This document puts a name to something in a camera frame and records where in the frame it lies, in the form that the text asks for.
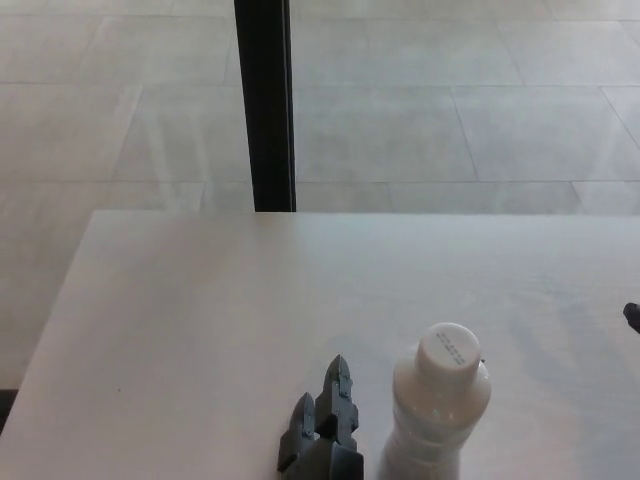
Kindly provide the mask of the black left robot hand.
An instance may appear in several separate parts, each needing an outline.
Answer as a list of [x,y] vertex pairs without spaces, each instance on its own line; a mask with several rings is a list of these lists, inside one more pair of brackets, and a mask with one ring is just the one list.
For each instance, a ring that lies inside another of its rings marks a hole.
[[327,368],[318,397],[301,396],[280,438],[277,471],[283,479],[362,479],[364,456],[353,433],[359,412],[346,359]]

